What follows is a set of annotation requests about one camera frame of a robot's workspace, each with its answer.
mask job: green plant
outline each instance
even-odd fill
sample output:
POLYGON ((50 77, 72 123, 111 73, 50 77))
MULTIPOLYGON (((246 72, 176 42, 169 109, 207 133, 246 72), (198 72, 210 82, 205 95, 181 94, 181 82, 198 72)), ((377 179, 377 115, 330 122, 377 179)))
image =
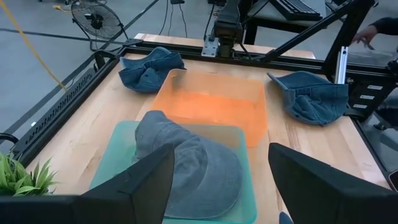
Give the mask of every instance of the green plant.
POLYGON ((11 154, 0 152, 0 195, 43 195, 49 192, 56 172, 49 173, 50 159, 40 169, 39 163, 33 173, 27 173, 24 166, 11 158, 11 154))

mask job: plastic tray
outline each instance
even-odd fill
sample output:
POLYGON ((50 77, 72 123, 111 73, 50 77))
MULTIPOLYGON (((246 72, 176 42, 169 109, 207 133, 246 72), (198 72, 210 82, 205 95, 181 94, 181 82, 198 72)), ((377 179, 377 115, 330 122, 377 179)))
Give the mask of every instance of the plastic tray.
MULTIPOLYGON (((136 152, 134 132, 138 124, 138 121, 123 121, 116 126, 91 182, 90 189, 106 182, 137 162, 134 157, 136 152)), ((243 190, 235 206, 222 217, 211 220, 174 220, 165 218, 164 223, 254 223, 257 217, 257 210, 243 132, 239 128, 230 126, 202 124, 184 124, 182 126, 193 133, 229 146, 238 155, 243 167, 243 190)))
POLYGON ((248 147, 267 130, 263 82, 194 70, 171 70, 151 110, 161 110, 178 124, 237 126, 248 147))

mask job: concrete floor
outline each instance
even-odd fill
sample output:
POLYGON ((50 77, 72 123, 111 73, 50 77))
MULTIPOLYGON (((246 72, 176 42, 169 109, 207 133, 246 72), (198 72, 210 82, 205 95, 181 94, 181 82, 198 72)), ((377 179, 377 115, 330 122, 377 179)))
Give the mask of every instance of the concrete floor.
MULTIPOLYGON (((82 31, 72 23, 70 13, 56 11, 52 8, 54 4, 63 5, 63 1, 4 0, 4 2, 16 18, 17 23, 25 31, 85 37, 82 31)), ((139 32, 159 34, 164 19, 166 2, 167 0, 160 0, 140 20, 133 24, 127 30, 128 36, 134 37, 139 32)), ((120 17, 123 23, 127 24, 149 3, 150 1, 148 0, 109 0, 107 5, 120 17)), ((211 5, 207 3, 207 0, 189 0, 182 5, 182 8, 187 22, 188 37, 201 39, 211 5)), ((396 15, 398 15, 397 1, 380 0, 378 7, 371 9, 362 27, 366 27, 368 24, 382 17, 395 17, 396 15)), ((315 34, 295 47, 295 49, 312 51, 316 58, 324 59, 340 27, 341 22, 335 22, 326 30, 315 34)), ((0 11, 0 28, 14 29, 11 21, 3 11, 0 11)), ((169 21, 166 23, 163 35, 167 34, 168 29, 169 21)), ((12 126, 24 113, 56 87, 57 84, 47 75, 44 68, 31 54, 19 34, 1 31, 0 33, 0 68, 2 71, 0 74, 0 117, 2 118, 0 120, 0 131, 3 131, 12 126)), ((185 36, 181 13, 178 7, 175 7, 174 10, 170 35, 178 37, 185 36)), ((295 34, 289 32, 259 28, 256 45, 278 47, 294 36, 295 34)), ((82 61, 92 54, 87 42, 33 35, 29 36, 29 40, 59 80, 66 78, 82 61)), ((379 35, 373 40, 372 45, 376 50, 391 50, 397 47, 398 37, 379 35)), ((363 45, 358 44, 350 47, 350 51, 360 52, 364 51, 364 48, 363 45)), ((19 138, 25 134, 30 125, 34 121, 37 121, 61 95, 62 92, 57 94, 41 110, 18 128, 14 134, 19 138)), ((379 133, 372 131, 370 128, 367 134, 374 137, 379 133)), ((395 131, 388 131, 387 134, 393 138, 397 138, 398 136, 395 131)), ((9 144, 2 144, 0 149, 4 151, 9 146, 9 144)), ((385 160, 388 169, 398 169, 398 162, 396 162, 398 161, 398 152, 382 144, 379 148, 379 153, 385 160)))

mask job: person's hand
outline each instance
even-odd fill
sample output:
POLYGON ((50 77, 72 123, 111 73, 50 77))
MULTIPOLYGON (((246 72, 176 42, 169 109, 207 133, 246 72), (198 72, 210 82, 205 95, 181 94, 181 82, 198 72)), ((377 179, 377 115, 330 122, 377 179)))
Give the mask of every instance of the person's hand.
POLYGON ((363 40, 365 47, 368 46, 373 40, 374 36, 378 33, 376 27, 374 25, 370 25, 367 28, 363 29, 361 32, 357 33, 354 36, 352 43, 359 43, 359 41, 363 40))

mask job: teal plastic bin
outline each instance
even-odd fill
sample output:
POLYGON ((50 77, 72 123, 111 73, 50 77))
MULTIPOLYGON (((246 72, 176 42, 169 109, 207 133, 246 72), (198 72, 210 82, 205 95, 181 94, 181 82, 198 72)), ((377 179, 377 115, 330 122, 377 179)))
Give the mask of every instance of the teal plastic bin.
MULTIPOLYGON (((138 124, 139 121, 123 121, 115 127, 108 147, 90 184, 90 189, 106 182, 137 162, 134 156, 136 153, 134 132, 138 124)), ((242 163, 243 187, 240 198, 234 207, 221 217, 210 220, 165 218, 163 223, 254 223, 257 218, 257 209, 243 131, 231 126, 211 126, 204 124, 183 124, 182 126, 193 133, 229 146, 238 155, 242 163)))

